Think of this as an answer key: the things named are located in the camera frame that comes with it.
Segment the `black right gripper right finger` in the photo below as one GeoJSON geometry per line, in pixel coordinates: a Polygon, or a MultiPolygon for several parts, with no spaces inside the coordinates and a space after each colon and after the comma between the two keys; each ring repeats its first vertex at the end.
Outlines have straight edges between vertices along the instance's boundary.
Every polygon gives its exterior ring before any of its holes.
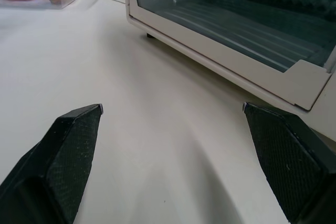
{"type": "Polygon", "coordinates": [[[243,105],[266,180],[290,224],[336,224],[336,153],[292,113],[243,105]]]}

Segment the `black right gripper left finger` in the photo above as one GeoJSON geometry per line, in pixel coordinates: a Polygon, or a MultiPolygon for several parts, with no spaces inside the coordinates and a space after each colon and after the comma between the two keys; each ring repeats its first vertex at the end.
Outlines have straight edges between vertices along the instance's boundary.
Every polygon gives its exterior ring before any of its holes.
{"type": "Polygon", "coordinates": [[[55,119],[0,184],[0,224],[73,224],[91,172],[102,104],[55,119]]]}

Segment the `white toaster oven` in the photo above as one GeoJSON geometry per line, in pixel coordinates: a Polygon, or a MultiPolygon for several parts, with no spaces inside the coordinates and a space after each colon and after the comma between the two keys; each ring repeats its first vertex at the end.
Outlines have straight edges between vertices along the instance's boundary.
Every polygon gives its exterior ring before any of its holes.
{"type": "Polygon", "coordinates": [[[128,21],[336,141],[336,0],[126,0],[128,21]]]}

